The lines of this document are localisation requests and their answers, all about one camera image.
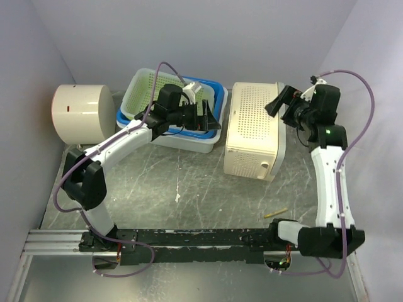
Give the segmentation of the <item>large cream perforated basket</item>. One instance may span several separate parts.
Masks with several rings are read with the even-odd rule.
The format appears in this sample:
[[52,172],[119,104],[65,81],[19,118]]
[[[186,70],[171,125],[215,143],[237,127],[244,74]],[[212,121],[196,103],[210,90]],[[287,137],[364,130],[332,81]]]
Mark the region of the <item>large cream perforated basket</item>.
[[224,172],[233,176],[272,182],[285,158],[286,129],[280,116],[265,106],[284,84],[236,82],[232,88],[226,134]]

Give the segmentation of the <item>white perforated basket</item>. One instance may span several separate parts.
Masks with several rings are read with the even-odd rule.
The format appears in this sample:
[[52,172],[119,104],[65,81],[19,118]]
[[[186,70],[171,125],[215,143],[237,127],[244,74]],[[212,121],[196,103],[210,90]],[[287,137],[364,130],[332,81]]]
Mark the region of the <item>white perforated basket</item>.
[[[139,69],[133,76],[120,107],[123,115],[129,120],[132,120],[135,115],[145,110],[148,106],[154,82],[154,74],[155,70],[143,68]],[[213,110],[215,92],[211,86],[202,84],[201,80],[197,80],[197,82],[201,84],[201,89],[196,93],[198,115],[201,115],[203,113],[203,100],[208,101],[210,109]],[[160,89],[165,84],[175,84],[179,87],[184,87],[184,84],[176,75],[159,72],[154,100],[157,99]]]

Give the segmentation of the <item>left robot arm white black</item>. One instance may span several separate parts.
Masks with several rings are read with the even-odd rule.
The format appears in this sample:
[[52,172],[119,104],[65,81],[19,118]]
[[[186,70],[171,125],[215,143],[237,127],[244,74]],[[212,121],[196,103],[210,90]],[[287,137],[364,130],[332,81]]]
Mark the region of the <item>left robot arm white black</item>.
[[106,209],[106,173],[134,150],[168,136],[170,126],[180,130],[214,131],[221,128],[214,118],[208,101],[197,105],[195,96],[201,89],[199,82],[190,82],[185,87],[164,85],[158,97],[152,98],[123,129],[110,138],[83,152],[68,153],[61,188],[68,197],[77,202],[79,211],[89,227],[97,231],[95,244],[104,251],[116,247],[116,228]]

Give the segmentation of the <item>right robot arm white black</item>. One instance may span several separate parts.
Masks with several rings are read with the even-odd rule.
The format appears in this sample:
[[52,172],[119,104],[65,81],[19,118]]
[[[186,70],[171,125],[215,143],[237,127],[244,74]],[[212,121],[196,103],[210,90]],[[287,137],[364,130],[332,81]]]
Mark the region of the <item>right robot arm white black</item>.
[[305,92],[285,86],[265,107],[274,117],[287,106],[281,120],[304,133],[317,183],[315,226],[275,219],[267,235],[274,250],[289,242],[303,256],[341,259],[365,242],[365,232],[356,228],[349,207],[343,169],[348,140],[346,129],[335,123],[340,96],[339,88],[319,81]]

